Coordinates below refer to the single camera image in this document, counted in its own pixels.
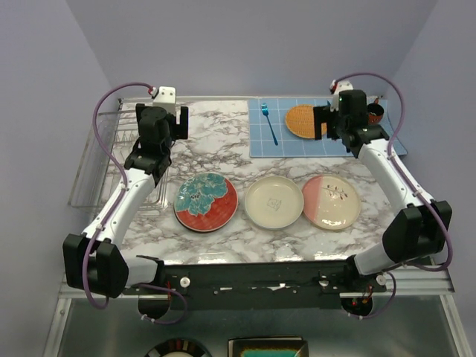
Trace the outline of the wire dish rack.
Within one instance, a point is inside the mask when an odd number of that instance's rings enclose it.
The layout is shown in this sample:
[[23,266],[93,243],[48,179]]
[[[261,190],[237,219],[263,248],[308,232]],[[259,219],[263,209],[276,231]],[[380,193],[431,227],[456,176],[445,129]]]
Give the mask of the wire dish rack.
[[[136,103],[132,100],[123,99],[119,101],[116,111],[99,111],[97,115],[97,132],[109,153],[119,164],[125,162],[138,139],[135,106]],[[68,205],[86,213],[96,214],[109,200],[120,179],[120,170],[102,150],[94,131],[91,130],[80,159]]]

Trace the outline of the cream white plate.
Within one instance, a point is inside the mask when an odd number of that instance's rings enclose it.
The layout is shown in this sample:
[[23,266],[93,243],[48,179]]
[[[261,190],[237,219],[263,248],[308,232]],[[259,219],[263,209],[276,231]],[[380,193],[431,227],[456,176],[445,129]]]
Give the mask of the cream white plate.
[[300,217],[304,198],[300,188],[292,180],[282,176],[267,176],[258,179],[248,188],[244,206],[246,214],[296,214]]

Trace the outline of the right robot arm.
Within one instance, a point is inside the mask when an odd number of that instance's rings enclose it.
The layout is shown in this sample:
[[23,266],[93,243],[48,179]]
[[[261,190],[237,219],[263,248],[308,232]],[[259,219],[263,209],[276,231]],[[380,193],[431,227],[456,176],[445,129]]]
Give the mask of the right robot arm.
[[373,175],[394,213],[380,243],[347,260],[342,282],[357,292],[369,276],[446,250],[452,252],[448,227],[452,209],[437,201],[410,174],[393,148],[393,137],[378,124],[368,122],[367,95],[359,89],[339,87],[332,102],[313,109],[318,126],[327,126],[327,137],[340,140]]

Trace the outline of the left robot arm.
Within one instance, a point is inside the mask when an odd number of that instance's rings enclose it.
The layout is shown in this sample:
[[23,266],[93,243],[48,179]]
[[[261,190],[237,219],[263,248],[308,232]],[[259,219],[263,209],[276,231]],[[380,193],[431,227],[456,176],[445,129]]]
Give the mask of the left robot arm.
[[186,106],[174,115],[160,106],[138,104],[135,114],[138,138],[119,166],[121,177],[114,193],[81,234],[69,234],[62,244],[68,286],[107,298],[138,284],[150,294],[164,288],[163,262],[126,257],[120,247],[139,208],[172,164],[172,145],[188,138]]

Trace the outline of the pink and cream plate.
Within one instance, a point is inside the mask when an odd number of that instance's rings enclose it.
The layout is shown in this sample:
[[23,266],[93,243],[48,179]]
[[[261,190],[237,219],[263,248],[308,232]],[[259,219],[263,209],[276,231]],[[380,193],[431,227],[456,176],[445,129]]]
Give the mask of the pink and cream plate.
[[303,188],[303,215],[316,227],[342,231],[350,227],[361,212],[361,199],[354,186],[337,175],[318,175]]

